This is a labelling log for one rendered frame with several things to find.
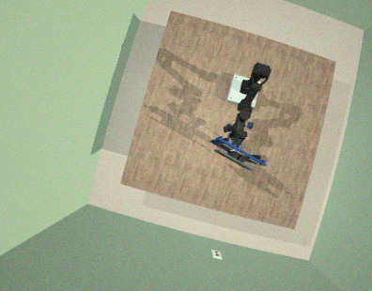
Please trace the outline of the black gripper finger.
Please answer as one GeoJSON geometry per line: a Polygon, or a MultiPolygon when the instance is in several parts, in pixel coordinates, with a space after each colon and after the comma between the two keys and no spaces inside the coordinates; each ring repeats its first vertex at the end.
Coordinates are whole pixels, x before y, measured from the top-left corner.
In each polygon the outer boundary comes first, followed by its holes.
{"type": "Polygon", "coordinates": [[[237,142],[236,142],[236,147],[239,147],[242,141],[245,139],[245,137],[241,137],[239,135],[235,135],[237,142]]]}
{"type": "Polygon", "coordinates": [[[229,137],[231,139],[232,145],[235,145],[237,142],[237,139],[234,137],[229,137]]]}

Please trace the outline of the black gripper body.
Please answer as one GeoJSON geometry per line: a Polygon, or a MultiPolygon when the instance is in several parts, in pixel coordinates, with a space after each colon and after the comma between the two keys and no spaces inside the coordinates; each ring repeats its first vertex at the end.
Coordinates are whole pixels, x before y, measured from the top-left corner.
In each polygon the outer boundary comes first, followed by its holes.
{"type": "Polygon", "coordinates": [[[239,135],[241,137],[247,137],[247,132],[243,130],[245,127],[245,123],[239,122],[239,121],[235,121],[235,122],[236,122],[237,130],[230,132],[229,137],[236,138],[235,135],[239,135]]]}

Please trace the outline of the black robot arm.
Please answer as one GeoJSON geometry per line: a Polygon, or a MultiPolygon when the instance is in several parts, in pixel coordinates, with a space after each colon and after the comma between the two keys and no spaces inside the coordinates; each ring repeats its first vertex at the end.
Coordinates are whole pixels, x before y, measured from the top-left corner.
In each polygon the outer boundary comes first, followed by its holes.
{"type": "MultiPolygon", "coordinates": [[[[251,78],[249,80],[243,80],[240,86],[240,93],[247,94],[245,99],[241,100],[238,104],[237,110],[240,112],[237,113],[236,120],[239,122],[245,123],[247,119],[251,117],[251,113],[253,112],[252,109],[252,102],[254,97],[256,96],[257,92],[260,92],[263,84],[267,82],[270,78],[271,69],[269,66],[266,66],[262,63],[256,62],[254,64],[254,69],[251,73],[251,78]],[[258,84],[258,81],[261,78],[266,78],[262,84],[258,84]]],[[[236,131],[237,126],[231,125],[231,123],[227,124],[227,126],[224,127],[224,131],[236,131]]]]}

